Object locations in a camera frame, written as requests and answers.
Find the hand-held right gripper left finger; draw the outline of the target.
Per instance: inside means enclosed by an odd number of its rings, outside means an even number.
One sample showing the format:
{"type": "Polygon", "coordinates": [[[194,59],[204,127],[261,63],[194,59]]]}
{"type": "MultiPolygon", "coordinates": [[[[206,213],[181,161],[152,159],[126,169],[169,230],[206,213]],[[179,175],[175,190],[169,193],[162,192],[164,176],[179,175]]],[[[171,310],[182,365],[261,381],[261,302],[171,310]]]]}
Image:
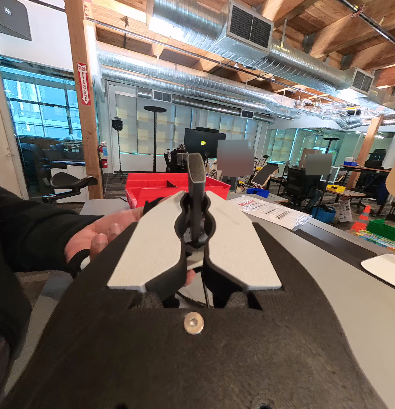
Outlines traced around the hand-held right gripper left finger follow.
{"type": "Polygon", "coordinates": [[[110,289],[154,292],[160,299],[186,282],[187,192],[180,191],[151,208],[137,223],[107,283],[110,289]]]}

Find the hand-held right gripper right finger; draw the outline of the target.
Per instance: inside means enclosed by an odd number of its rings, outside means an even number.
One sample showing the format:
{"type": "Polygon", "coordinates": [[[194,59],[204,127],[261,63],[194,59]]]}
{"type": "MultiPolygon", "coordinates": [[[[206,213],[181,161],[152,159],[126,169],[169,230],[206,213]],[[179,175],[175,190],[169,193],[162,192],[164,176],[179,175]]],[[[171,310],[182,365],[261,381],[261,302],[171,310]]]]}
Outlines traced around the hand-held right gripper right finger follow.
{"type": "Polygon", "coordinates": [[[266,252],[260,233],[231,201],[205,193],[205,242],[202,281],[215,301],[227,301],[234,292],[281,289],[282,283],[266,252]]]}

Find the red storage bin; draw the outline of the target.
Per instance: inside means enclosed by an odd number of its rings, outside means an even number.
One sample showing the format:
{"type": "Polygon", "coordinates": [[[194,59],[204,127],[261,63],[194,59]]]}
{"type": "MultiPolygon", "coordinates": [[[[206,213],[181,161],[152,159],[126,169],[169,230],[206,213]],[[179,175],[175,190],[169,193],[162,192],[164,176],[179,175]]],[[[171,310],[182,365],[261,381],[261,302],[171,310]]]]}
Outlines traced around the red storage bin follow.
{"type": "Polygon", "coordinates": [[[131,209],[143,207],[160,197],[172,196],[179,191],[167,188],[167,180],[186,179],[187,173],[129,173],[125,186],[127,202],[131,209]]]}

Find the grey usb hub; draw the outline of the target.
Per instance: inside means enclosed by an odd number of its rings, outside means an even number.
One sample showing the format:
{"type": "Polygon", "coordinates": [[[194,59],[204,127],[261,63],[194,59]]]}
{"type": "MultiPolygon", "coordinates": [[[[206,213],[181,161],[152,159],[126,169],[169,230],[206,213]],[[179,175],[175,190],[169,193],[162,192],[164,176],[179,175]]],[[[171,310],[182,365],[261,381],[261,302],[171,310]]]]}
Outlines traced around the grey usb hub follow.
{"type": "Polygon", "coordinates": [[[190,246],[200,248],[204,245],[204,233],[201,233],[202,206],[205,198],[206,171],[205,163],[199,153],[189,154],[188,167],[188,196],[189,210],[187,226],[190,230],[190,246]]]}

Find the person's left forearm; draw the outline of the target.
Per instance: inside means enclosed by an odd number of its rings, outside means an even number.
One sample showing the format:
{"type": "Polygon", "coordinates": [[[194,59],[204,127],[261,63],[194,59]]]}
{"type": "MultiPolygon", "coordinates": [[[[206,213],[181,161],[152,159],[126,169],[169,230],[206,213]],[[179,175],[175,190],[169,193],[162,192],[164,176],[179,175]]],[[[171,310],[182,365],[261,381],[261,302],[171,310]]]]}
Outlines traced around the person's left forearm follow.
{"type": "Polygon", "coordinates": [[[90,245],[67,261],[65,248],[79,231],[101,216],[82,216],[71,209],[23,200],[0,187],[0,270],[80,272],[90,245]]]}

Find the person's left hand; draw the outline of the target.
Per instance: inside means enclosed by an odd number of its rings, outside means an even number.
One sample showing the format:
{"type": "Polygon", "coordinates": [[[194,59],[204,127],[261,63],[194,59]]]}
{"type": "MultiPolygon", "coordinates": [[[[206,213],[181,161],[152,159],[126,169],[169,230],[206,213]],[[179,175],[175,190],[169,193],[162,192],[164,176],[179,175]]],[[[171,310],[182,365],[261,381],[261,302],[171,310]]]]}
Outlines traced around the person's left hand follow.
{"type": "Polygon", "coordinates": [[[57,223],[57,261],[53,267],[65,272],[78,273],[93,261],[108,244],[123,233],[131,224],[139,222],[150,209],[144,207],[123,210],[93,219],[89,216],[64,214],[57,223]]]}

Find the laminated paper sheet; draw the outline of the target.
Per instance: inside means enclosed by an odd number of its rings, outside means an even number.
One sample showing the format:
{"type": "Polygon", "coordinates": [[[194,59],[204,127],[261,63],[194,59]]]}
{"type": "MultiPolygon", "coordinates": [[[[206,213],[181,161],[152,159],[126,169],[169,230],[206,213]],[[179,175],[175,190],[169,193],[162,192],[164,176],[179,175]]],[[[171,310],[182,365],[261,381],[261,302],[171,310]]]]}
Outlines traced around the laminated paper sheet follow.
{"type": "Polygon", "coordinates": [[[257,218],[272,222],[291,231],[296,231],[312,219],[312,216],[282,206],[275,202],[267,202],[261,197],[241,195],[229,200],[230,203],[257,218]]]}

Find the black office chair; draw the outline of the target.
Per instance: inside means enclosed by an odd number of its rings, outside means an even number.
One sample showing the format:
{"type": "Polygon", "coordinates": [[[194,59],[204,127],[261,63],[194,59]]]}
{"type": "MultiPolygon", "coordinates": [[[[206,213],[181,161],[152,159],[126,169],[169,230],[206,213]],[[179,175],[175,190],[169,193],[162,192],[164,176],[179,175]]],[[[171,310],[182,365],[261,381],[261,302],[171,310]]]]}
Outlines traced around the black office chair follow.
{"type": "Polygon", "coordinates": [[[292,204],[300,208],[301,203],[308,200],[304,211],[310,213],[323,196],[322,175],[307,175],[305,168],[287,169],[287,179],[283,194],[290,197],[292,204]]]}

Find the blue tote bag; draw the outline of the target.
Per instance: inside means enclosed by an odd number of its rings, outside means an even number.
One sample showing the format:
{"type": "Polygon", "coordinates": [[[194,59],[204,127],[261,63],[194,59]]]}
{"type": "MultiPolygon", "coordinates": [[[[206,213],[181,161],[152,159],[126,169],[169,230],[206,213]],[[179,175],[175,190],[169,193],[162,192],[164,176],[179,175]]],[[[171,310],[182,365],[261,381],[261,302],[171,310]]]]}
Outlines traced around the blue tote bag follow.
{"type": "Polygon", "coordinates": [[[312,207],[311,215],[313,218],[323,223],[332,224],[336,217],[336,209],[326,204],[312,207]]]}

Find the black tv screen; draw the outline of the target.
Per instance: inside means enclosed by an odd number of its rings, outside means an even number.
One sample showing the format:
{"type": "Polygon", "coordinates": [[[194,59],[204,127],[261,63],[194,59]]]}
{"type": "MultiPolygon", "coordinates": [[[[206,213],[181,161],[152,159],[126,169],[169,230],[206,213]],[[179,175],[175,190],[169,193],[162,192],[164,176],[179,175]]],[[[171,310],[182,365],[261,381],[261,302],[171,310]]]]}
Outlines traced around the black tv screen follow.
{"type": "Polygon", "coordinates": [[[226,140],[226,134],[216,129],[203,127],[185,129],[184,145],[187,153],[199,153],[204,160],[217,158],[220,140],[226,140]]]}

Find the studio light on stand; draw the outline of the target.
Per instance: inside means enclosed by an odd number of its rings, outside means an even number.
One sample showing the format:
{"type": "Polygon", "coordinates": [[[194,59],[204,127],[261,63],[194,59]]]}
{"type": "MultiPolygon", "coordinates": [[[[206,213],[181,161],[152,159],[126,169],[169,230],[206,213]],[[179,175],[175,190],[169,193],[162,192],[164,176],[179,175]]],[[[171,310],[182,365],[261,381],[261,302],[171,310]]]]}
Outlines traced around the studio light on stand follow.
{"type": "Polygon", "coordinates": [[[120,149],[120,132],[123,129],[123,120],[120,117],[115,117],[111,120],[112,128],[117,132],[117,144],[118,144],[118,163],[119,169],[116,171],[115,175],[113,176],[112,180],[116,177],[119,177],[119,181],[124,183],[126,181],[126,175],[122,170],[122,160],[121,160],[121,149],[120,149]]]}

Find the white door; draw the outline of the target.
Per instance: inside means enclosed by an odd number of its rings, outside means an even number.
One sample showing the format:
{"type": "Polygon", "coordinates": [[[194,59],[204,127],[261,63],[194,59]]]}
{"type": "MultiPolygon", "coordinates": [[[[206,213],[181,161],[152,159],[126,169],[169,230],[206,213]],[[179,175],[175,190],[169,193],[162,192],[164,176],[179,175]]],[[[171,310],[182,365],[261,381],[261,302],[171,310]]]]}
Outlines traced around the white door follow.
{"type": "Polygon", "coordinates": [[[28,200],[25,176],[0,75],[0,186],[28,200]]]}

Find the wooden post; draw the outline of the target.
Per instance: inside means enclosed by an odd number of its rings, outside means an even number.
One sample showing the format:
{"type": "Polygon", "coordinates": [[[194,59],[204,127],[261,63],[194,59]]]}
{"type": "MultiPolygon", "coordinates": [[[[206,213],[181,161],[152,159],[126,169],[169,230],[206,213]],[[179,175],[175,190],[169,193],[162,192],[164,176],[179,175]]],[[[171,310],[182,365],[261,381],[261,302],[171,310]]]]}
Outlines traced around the wooden post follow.
{"type": "Polygon", "coordinates": [[[72,54],[74,82],[78,100],[79,120],[82,132],[83,155],[86,164],[86,173],[87,176],[93,176],[98,180],[98,185],[89,187],[89,198],[91,200],[103,199],[102,171],[100,168],[98,155],[99,140],[96,121],[93,79],[89,59],[87,36],[88,25],[85,11],[85,1],[65,0],[64,3],[70,39],[70,49],[72,54]],[[91,105],[83,105],[81,102],[77,63],[83,63],[87,65],[91,105]]]}
{"type": "MultiPolygon", "coordinates": [[[[364,142],[357,157],[357,163],[361,166],[364,165],[365,161],[367,160],[368,154],[371,151],[372,145],[374,143],[374,137],[377,134],[380,125],[382,124],[384,119],[384,114],[380,115],[377,118],[372,119],[368,130],[367,135],[365,136],[364,142]]],[[[360,172],[352,171],[349,175],[348,183],[346,185],[347,190],[351,190],[355,187],[356,182],[360,176],[360,172]]]]}

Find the red white wall sign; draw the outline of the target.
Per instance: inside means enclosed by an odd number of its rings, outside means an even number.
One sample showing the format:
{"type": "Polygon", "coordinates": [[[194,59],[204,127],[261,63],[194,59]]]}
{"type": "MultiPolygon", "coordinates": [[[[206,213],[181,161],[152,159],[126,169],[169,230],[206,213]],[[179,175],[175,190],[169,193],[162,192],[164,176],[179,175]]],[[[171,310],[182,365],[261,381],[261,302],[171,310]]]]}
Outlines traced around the red white wall sign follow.
{"type": "Polygon", "coordinates": [[[77,63],[77,70],[79,76],[81,102],[83,105],[91,105],[87,65],[83,63],[77,63]]]}

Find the duct vent grille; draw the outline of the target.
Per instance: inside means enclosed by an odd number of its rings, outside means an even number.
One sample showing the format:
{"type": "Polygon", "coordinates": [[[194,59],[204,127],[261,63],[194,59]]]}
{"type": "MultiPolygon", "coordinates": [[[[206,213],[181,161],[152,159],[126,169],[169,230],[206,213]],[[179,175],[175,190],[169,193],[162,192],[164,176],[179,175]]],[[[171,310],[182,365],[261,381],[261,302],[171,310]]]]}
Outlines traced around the duct vent grille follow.
{"type": "Polygon", "coordinates": [[[273,29],[274,22],[236,1],[230,1],[226,27],[229,38],[259,51],[269,52],[273,29]]]}
{"type": "Polygon", "coordinates": [[[360,94],[368,95],[374,83],[374,75],[359,69],[354,68],[350,88],[360,94]]]}

